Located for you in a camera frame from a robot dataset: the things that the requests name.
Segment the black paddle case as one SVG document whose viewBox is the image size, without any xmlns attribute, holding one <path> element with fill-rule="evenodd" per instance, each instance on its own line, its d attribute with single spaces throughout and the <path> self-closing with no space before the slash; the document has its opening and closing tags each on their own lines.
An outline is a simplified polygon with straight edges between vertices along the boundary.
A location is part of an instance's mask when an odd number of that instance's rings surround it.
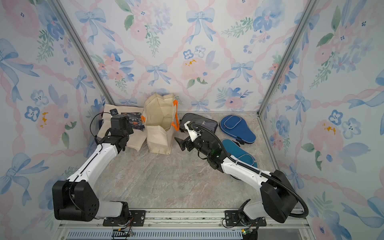
<svg viewBox="0 0 384 240">
<path fill-rule="evenodd" d="M 216 132 L 217 127 L 218 127 L 218 122 L 215 120 L 203 117 L 201 115 L 197 115 L 197 114 L 193 114 L 193 113 L 187 113 L 180 120 L 180 130 L 182 133 L 187 131 L 187 129 L 185 128 L 185 123 L 188 121 L 196 123 L 198 125 L 201 125 L 213 133 Z"/>
</svg>

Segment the canvas bag navy handles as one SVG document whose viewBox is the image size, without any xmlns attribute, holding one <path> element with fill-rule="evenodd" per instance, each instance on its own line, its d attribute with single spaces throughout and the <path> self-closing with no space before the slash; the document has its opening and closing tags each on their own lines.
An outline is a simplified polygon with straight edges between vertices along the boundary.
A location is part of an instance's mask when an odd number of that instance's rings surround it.
<svg viewBox="0 0 384 240">
<path fill-rule="evenodd" d="M 141 113 L 143 112 L 143 109 L 144 108 L 141 107 L 114 106 L 106 104 L 104 108 L 105 113 L 102 117 L 103 123 L 97 134 L 97 137 L 102 139 L 109 128 L 114 128 L 115 124 L 111 124 L 111 111 L 116 110 L 118 115 L 122 115 L 126 120 L 126 123 L 123 124 L 123 129 L 129 133 L 127 148 L 131 148 L 139 152 L 146 140 L 146 132 L 143 129 L 143 125 L 142 129 L 139 128 Z"/>
</svg>

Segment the teal paddle case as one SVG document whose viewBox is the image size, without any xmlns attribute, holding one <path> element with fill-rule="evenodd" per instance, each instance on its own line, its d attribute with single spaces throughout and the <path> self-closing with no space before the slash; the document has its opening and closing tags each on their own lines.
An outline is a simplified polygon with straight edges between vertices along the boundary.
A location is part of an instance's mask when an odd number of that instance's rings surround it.
<svg viewBox="0 0 384 240">
<path fill-rule="evenodd" d="M 225 139 L 222 141 L 222 144 L 226 151 L 237 158 L 239 161 L 242 161 L 248 165 L 252 165 L 256 168 L 258 167 L 256 159 L 246 151 L 242 150 L 240 146 L 237 145 L 234 141 Z"/>
</svg>

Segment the blue paddle case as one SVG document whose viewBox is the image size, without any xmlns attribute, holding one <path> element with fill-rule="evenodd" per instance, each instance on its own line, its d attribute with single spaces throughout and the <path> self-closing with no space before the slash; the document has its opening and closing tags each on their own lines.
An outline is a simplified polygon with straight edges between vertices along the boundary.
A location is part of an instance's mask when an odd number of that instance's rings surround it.
<svg viewBox="0 0 384 240">
<path fill-rule="evenodd" d="M 241 145 L 253 144 L 256 141 L 256 135 L 251 131 L 247 122 L 237 115 L 223 117 L 220 121 L 220 129 Z"/>
</svg>

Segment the canvas bag orange handles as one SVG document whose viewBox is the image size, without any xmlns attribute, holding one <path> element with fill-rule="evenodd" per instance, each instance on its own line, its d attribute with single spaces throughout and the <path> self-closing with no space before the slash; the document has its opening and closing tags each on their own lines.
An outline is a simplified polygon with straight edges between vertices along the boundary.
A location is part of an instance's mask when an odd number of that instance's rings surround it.
<svg viewBox="0 0 384 240">
<path fill-rule="evenodd" d="M 141 119 L 150 153 L 171 154 L 174 134 L 180 130 L 178 105 L 174 94 L 155 93 L 145 101 Z"/>
</svg>

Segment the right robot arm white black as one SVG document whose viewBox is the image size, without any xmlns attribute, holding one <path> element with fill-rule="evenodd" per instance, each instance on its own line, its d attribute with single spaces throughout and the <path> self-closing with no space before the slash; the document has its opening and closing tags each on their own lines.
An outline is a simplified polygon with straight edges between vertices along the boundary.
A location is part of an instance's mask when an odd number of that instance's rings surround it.
<svg viewBox="0 0 384 240">
<path fill-rule="evenodd" d="M 205 155 L 209 165 L 222 173 L 230 175 L 252 186 L 260 192 L 261 201 L 246 200 L 238 209 L 239 219 L 243 226 L 249 226 L 259 218 L 270 217 L 278 223 L 284 223 L 298 203 L 292 192 L 289 182 L 279 171 L 262 171 L 248 165 L 228 153 L 216 140 L 203 140 L 201 137 L 191 140 L 190 137 L 182 140 L 175 138 L 181 150 L 191 151 Z"/>
</svg>

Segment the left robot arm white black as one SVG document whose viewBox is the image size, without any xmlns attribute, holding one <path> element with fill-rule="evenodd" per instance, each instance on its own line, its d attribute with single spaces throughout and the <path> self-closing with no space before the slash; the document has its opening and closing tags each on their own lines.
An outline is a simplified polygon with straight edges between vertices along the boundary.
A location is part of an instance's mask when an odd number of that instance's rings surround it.
<svg viewBox="0 0 384 240">
<path fill-rule="evenodd" d="M 57 181 L 53 185 L 54 215 L 57 220 L 90 222 L 103 219 L 113 226 L 131 223 L 133 217 L 128 203 L 101 201 L 94 192 L 94 186 L 107 165 L 126 149 L 133 132 L 126 115 L 112 116 L 111 127 L 87 161 L 65 181 Z"/>
</svg>

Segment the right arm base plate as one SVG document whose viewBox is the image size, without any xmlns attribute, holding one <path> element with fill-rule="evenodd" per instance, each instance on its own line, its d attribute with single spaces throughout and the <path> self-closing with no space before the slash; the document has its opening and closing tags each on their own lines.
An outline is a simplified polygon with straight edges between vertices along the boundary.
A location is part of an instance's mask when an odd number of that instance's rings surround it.
<svg viewBox="0 0 384 240">
<path fill-rule="evenodd" d="M 245 214 L 239 213 L 237 210 L 226 210 L 224 211 L 225 216 L 222 219 L 222 225 L 225 228 L 234 228 L 234 227 L 266 227 L 267 222 L 265 217 L 257 218 L 251 220 L 246 217 Z"/>
</svg>

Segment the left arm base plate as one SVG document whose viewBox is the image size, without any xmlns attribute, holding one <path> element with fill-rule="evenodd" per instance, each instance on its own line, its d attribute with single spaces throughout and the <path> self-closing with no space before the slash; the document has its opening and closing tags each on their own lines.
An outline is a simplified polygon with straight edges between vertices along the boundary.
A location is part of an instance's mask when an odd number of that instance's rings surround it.
<svg viewBox="0 0 384 240">
<path fill-rule="evenodd" d="M 119 217 L 104 219 L 104 227 L 142 227 L 146 218 L 145 210 L 128 210 Z"/>
</svg>

